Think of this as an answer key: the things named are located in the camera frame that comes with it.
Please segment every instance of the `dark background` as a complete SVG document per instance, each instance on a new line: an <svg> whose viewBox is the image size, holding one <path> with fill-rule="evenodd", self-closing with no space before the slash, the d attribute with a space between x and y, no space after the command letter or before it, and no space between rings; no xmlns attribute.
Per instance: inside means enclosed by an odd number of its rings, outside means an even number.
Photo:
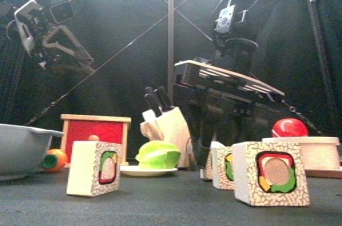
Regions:
<svg viewBox="0 0 342 226"><path fill-rule="evenodd" d="M20 7L26 0L0 0ZM146 139L140 134L148 109L144 87L166 85L166 0L72 0L80 13L66 26L94 61L96 74L53 106L33 126L61 130L60 114L130 117L128 158ZM213 11L220 0L174 0L173 61L211 58ZM336 118L331 118L305 0L280 0L260 30L253 75L285 93L328 136L340 134L340 0L321 0L319 13L328 54L328 77ZM18 37L7 40L0 28L0 122L25 124L81 80L74 74L44 71L25 55Z"/></svg>

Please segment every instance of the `knife block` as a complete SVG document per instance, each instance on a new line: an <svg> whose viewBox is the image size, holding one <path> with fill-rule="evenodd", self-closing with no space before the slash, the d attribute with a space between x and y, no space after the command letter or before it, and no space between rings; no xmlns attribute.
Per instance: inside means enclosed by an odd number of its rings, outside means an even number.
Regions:
<svg viewBox="0 0 342 226"><path fill-rule="evenodd" d="M94 140L121 145L121 164L126 164L126 132L130 118L61 114L64 120L60 149L68 156L69 167L74 141Z"/></svg>
<svg viewBox="0 0 342 226"><path fill-rule="evenodd" d="M158 117L145 117L140 123L140 131L149 141L165 141L177 147L180 159L177 168L188 168L192 164L192 143L187 122L177 107Z"/></svg>

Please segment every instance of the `mixing bowl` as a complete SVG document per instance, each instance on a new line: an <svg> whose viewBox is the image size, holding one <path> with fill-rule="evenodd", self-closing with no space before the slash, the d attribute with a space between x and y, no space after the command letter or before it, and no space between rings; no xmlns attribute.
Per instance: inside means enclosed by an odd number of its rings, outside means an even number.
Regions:
<svg viewBox="0 0 342 226"><path fill-rule="evenodd" d="M37 169L52 136L61 137L62 132L0 124L0 181L22 178Z"/></svg>

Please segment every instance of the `knife handle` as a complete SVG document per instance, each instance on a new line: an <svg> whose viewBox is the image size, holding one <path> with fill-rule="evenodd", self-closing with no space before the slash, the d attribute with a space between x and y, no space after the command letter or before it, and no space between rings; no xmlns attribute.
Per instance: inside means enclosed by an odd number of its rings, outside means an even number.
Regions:
<svg viewBox="0 0 342 226"><path fill-rule="evenodd" d="M154 113L154 116L156 117L161 116L161 111L158 109L157 100L153 98L153 96L150 94L145 94L144 95L144 99L145 99L145 101L148 103L148 106L149 106L150 110Z"/></svg>
<svg viewBox="0 0 342 226"><path fill-rule="evenodd" d="M173 106L172 106L172 103L170 103L170 99L166 95L165 88L162 86L160 86L154 90L154 92L156 92L156 96L157 96L160 104L161 104L162 111L172 110Z"/></svg>
<svg viewBox="0 0 342 226"><path fill-rule="evenodd" d="M144 91L145 91L145 94L150 94L150 96L154 99L154 102L156 102L157 106L160 107L158 99L157 99L156 93L153 91L153 88L148 86L148 87L144 88Z"/></svg>

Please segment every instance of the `red apple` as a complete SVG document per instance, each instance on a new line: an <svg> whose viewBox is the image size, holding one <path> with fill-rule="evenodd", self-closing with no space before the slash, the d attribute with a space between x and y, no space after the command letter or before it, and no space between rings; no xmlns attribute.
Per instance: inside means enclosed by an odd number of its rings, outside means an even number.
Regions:
<svg viewBox="0 0 342 226"><path fill-rule="evenodd" d="M304 123L295 118L284 118L272 126L272 137L307 136L308 131Z"/></svg>

